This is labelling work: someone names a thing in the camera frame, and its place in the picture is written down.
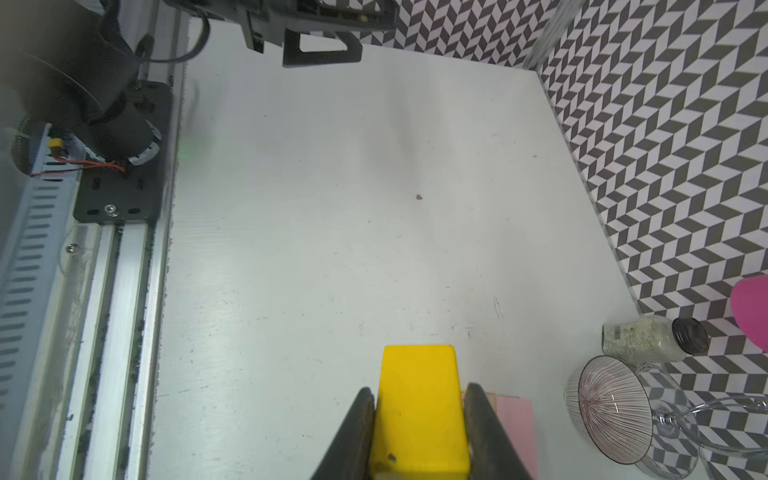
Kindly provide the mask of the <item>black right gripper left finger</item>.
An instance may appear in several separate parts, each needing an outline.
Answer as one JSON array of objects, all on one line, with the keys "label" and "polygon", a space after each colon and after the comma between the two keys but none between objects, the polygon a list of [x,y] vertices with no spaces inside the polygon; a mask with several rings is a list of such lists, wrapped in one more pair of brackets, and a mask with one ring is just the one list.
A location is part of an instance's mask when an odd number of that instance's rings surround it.
[{"label": "black right gripper left finger", "polygon": [[312,480],[370,479],[368,466],[375,422],[375,398],[363,387],[312,475]]}]

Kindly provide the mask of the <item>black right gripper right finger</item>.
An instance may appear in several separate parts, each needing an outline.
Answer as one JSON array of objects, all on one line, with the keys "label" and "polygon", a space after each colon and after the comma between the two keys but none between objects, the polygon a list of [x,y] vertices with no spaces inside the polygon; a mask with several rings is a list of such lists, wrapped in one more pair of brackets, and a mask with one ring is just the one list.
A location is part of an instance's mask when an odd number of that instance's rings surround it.
[{"label": "black right gripper right finger", "polygon": [[480,384],[468,384],[463,414],[470,448],[470,479],[531,479]]}]

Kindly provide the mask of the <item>yellow triangular wood block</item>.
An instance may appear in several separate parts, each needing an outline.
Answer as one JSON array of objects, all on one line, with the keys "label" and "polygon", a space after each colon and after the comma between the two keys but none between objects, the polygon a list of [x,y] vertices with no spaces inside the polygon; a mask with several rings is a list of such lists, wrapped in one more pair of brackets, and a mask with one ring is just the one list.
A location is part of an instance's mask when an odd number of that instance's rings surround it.
[{"label": "yellow triangular wood block", "polygon": [[373,439],[373,479],[466,479],[470,454],[455,349],[384,349]]}]

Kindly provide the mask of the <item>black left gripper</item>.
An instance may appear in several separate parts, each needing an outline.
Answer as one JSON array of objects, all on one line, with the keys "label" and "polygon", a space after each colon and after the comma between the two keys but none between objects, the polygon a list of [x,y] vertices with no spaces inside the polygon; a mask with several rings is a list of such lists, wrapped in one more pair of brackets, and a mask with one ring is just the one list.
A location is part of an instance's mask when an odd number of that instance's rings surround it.
[{"label": "black left gripper", "polygon": [[[281,47],[285,68],[359,63],[363,46],[356,34],[393,31],[399,13],[395,1],[375,1],[365,9],[323,1],[169,1],[167,5],[199,18],[239,25],[247,47],[255,52],[262,53],[268,43]],[[305,51],[301,37],[312,32],[330,35],[344,48]]]}]

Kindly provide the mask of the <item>glass spice jar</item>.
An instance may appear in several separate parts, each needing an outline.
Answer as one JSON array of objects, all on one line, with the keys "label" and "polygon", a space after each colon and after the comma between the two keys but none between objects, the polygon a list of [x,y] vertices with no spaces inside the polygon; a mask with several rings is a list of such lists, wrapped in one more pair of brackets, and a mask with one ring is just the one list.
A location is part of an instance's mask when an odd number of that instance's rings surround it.
[{"label": "glass spice jar", "polygon": [[604,325],[601,343],[605,355],[637,366],[680,362],[688,356],[706,354],[711,338],[696,319],[650,315]]}]

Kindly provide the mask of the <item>pink lamp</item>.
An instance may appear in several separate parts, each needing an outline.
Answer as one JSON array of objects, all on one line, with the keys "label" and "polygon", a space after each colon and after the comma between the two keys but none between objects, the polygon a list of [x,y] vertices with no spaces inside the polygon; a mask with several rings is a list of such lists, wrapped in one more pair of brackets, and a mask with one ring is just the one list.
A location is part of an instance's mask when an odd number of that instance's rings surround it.
[{"label": "pink lamp", "polygon": [[733,287],[730,304],[733,317],[745,336],[764,352],[767,342],[768,278],[744,278]]}]

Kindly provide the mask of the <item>left corner metal post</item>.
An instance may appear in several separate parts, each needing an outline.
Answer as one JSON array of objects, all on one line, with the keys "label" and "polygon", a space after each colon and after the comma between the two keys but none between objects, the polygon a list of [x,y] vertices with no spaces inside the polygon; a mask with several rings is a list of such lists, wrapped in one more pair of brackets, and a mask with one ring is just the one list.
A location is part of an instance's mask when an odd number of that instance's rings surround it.
[{"label": "left corner metal post", "polygon": [[560,1],[553,15],[546,22],[543,32],[526,56],[523,67],[527,70],[540,71],[545,60],[555,48],[556,43],[574,23],[575,17],[583,9],[587,0]]}]

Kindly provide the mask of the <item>striped ceramic bowl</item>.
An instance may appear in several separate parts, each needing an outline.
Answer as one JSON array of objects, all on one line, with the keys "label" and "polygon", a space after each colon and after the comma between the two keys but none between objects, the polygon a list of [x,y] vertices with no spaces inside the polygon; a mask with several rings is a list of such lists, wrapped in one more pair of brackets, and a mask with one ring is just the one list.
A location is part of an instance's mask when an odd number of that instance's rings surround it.
[{"label": "striped ceramic bowl", "polygon": [[569,377],[564,400],[579,434],[609,460],[634,465],[653,438],[652,410],[645,388],[621,360],[596,356]]}]

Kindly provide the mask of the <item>pink wood block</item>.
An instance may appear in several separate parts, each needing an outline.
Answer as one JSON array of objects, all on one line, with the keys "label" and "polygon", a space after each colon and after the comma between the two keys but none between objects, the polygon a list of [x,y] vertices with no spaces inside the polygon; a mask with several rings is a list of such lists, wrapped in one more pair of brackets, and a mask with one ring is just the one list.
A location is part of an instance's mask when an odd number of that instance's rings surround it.
[{"label": "pink wood block", "polygon": [[531,400],[487,393],[515,452],[533,480],[539,478],[535,440],[535,415]]}]

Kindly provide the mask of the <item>metal base rail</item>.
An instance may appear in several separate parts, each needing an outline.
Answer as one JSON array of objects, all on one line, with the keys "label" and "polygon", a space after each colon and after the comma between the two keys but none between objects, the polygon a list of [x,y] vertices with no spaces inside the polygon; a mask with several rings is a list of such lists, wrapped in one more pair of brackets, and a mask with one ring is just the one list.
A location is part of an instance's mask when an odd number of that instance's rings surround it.
[{"label": "metal base rail", "polygon": [[190,17],[120,2],[124,40],[157,63],[128,89],[162,135],[127,174],[1,84],[1,475],[140,479],[173,196]]}]

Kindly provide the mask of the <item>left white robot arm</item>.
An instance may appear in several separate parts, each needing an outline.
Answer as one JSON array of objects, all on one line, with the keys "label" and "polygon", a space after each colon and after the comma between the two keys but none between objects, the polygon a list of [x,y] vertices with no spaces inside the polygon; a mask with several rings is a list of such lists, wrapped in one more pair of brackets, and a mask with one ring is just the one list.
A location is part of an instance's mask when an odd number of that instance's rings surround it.
[{"label": "left white robot arm", "polygon": [[[359,32],[392,31],[399,6],[374,1],[361,9],[323,1],[172,1],[170,7],[199,17],[201,33],[186,53],[165,65],[198,56],[211,20],[242,27],[248,47],[283,50],[286,67],[357,63]],[[86,168],[104,165],[127,174],[153,160],[162,146],[159,129],[132,105],[128,89],[153,57],[154,38],[131,47],[119,27],[120,2],[106,1],[97,14],[75,1],[4,1],[1,4],[1,84],[16,91],[32,116],[70,131],[85,146]]]}]

